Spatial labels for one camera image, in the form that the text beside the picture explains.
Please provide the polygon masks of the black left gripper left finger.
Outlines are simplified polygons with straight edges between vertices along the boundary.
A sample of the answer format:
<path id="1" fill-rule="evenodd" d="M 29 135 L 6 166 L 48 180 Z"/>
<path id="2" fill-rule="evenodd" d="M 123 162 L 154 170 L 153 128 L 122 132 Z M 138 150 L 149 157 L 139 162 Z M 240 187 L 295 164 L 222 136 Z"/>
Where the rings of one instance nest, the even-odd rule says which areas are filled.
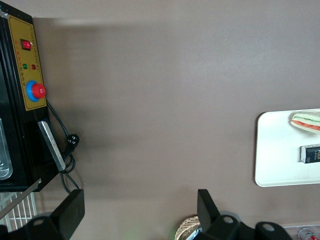
<path id="1" fill-rule="evenodd" d="M 84 190 L 75 189 L 50 214 L 50 219 L 62 237 L 70 240 L 84 216 Z"/>

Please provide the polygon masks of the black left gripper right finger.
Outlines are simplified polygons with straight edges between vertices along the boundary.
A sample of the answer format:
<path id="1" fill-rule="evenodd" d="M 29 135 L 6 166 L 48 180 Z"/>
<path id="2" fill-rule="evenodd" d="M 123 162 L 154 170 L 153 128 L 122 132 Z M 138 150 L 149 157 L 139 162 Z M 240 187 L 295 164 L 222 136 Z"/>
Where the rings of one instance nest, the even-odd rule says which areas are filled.
<path id="1" fill-rule="evenodd" d="M 199 189 L 197 191 L 197 216 L 202 231 L 206 232 L 220 215 L 209 191 L 207 189 Z"/>

